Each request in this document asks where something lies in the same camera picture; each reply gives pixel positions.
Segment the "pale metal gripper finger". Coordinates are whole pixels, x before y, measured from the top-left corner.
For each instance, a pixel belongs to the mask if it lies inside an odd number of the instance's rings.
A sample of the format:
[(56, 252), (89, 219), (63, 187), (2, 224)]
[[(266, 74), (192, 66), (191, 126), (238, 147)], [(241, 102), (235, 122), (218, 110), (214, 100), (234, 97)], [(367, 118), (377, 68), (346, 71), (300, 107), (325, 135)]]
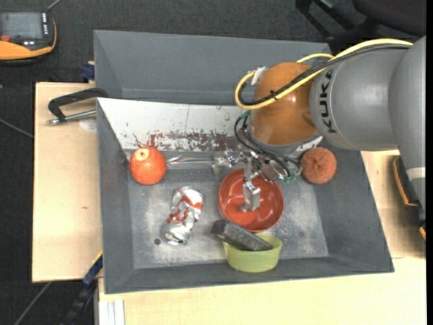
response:
[(231, 167), (222, 152), (181, 152), (168, 157), (168, 168), (173, 170), (208, 170), (219, 175)]
[(242, 185), (243, 203), (238, 209), (244, 213), (255, 211), (260, 206), (260, 188), (257, 188), (251, 181)]

